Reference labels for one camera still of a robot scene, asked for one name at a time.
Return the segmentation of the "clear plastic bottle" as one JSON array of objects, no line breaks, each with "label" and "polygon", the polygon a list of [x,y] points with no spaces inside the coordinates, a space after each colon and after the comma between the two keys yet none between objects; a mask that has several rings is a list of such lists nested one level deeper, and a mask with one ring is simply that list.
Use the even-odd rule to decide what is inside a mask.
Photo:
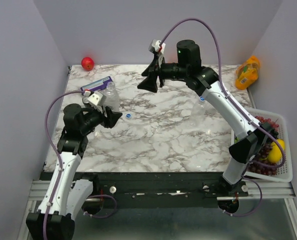
[{"label": "clear plastic bottle", "polygon": [[113,112],[118,112],[120,108],[120,97],[114,82],[109,82],[101,93],[106,97],[104,106],[109,107]]},{"label": "clear plastic bottle", "polygon": [[209,105],[207,101],[200,101],[199,99],[195,102],[191,109],[189,122],[192,127],[198,127],[203,124],[207,116],[207,110]]}]

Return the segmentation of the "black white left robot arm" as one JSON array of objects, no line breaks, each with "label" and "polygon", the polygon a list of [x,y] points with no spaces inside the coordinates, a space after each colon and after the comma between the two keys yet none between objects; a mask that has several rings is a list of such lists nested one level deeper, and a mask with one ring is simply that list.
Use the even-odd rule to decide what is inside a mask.
[{"label": "black white left robot arm", "polygon": [[89,179],[74,180],[88,145],[88,134],[102,125],[113,128],[121,112],[108,106],[100,111],[72,103],[63,110],[64,128],[57,146],[56,166],[46,194],[37,212],[29,213],[26,225],[34,240],[71,240],[75,219],[85,200],[95,197],[100,190],[97,182]]}]

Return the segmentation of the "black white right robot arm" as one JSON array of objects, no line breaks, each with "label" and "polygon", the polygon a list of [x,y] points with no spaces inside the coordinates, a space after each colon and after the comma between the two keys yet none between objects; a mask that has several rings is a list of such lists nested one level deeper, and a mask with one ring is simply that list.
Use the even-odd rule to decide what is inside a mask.
[{"label": "black white right robot arm", "polygon": [[165,44],[152,40],[149,51],[153,60],[142,72],[145,78],[137,87],[156,93],[165,80],[185,82],[199,97],[204,98],[229,124],[238,138],[229,147],[230,161],[218,184],[219,192],[230,196],[237,190],[248,164],[266,143],[272,127],[253,117],[230,92],[221,85],[219,75],[202,65],[200,47],[193,40],[181,40],[176,44],[177,62],[166,63]]}]

